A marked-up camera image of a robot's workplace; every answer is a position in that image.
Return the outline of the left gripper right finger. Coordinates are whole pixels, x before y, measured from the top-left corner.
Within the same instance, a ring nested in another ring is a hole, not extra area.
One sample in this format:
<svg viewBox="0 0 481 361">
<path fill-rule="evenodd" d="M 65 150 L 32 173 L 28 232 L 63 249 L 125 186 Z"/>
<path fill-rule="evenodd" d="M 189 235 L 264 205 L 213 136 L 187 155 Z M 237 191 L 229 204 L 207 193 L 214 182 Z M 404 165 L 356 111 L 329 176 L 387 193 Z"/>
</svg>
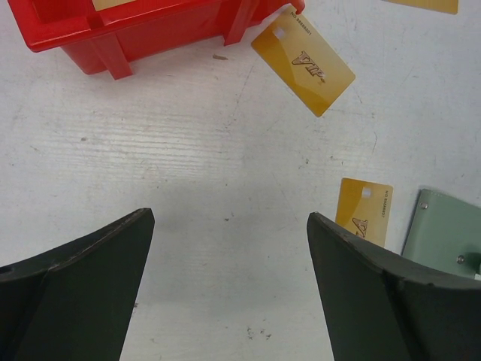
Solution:
<svg viewBox="0 0 481 361">
<path fill-rule="evenodd" d="M 336 360 L 478 360 L 480 283 L 360 238 L 319 213 L 307 238 Z"/>
</svg>

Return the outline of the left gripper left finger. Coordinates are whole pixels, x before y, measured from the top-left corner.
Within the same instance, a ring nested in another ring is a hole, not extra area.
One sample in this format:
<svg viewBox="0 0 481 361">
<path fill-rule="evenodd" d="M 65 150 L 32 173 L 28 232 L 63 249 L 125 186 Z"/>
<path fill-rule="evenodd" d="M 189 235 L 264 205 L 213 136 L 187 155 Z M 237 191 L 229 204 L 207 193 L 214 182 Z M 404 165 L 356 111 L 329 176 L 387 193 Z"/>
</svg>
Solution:
<svg viewBox="0 0 481 361">
<path fill-rule="evenodd" d="M 118 360 L 155 219 L 141 208 L 1 268 L 3 360 Z"/>
</svg>

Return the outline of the gold vip card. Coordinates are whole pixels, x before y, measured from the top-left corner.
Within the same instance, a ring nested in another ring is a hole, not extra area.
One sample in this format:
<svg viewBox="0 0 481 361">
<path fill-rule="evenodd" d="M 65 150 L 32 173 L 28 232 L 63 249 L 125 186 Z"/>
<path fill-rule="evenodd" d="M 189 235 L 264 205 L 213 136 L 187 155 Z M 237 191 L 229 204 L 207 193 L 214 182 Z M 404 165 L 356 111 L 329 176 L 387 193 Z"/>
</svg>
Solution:
<svg viewBox="0 0 481 361">
<path fill-rule="evenodd" d="M 385 247 L 393 187 L 344 177 L 335 223 L 354 235 Z"/>
<path fill-rule="evenodd" d="M 317 117 L 355 80 L 349 66 L 291 5 L 251 45 Z"/>
</svg>

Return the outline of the gold card inside bin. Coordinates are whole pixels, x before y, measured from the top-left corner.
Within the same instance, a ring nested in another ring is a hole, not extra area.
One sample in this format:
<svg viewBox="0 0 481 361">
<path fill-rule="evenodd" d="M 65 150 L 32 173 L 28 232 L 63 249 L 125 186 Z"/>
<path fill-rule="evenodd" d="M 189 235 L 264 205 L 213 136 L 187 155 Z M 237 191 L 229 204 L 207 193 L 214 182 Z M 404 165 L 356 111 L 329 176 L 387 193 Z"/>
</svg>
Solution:
<svg viewBox="0 0 481 361">
<path fill-rule="evenodd" d="M 124 5 L 134 0 L 92 0 L 93 7 L 96 11 L 106 10 L 119 5 Z"/>
</svg>

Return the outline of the gold card with magnetic stripe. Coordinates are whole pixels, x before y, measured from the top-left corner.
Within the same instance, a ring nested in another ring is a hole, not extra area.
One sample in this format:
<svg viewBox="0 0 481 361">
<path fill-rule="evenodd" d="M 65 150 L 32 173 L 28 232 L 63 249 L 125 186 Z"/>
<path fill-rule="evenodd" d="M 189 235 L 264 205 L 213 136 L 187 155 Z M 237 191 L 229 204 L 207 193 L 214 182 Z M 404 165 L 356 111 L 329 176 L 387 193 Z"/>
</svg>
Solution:
<svg viewBox="0 0 481 361">
<path fill-rule="evenodd" d="M 459 0 L 385 0 L 386 2 L 420 8 L 429 11 L 436 11 L 445 14 L 456 15 L 458 13 Z"/>
</svg>

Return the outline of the red plastic bin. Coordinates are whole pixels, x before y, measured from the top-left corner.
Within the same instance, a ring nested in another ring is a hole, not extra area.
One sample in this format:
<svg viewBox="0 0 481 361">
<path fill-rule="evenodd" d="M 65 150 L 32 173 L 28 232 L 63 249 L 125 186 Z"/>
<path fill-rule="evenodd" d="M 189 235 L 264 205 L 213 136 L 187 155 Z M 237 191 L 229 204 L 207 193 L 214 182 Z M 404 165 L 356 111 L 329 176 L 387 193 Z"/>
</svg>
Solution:
<svg viewBox="0 0 481 361">
<path fill-rule="evenodd" d="M 33 52 L 61 48 L 85 74 L 132 75 L 131 62 L 221 36 L 239 42 L 285 1 L 127 1 L 98 10 L 92 1 L 10 1 Z"/>
</svg>

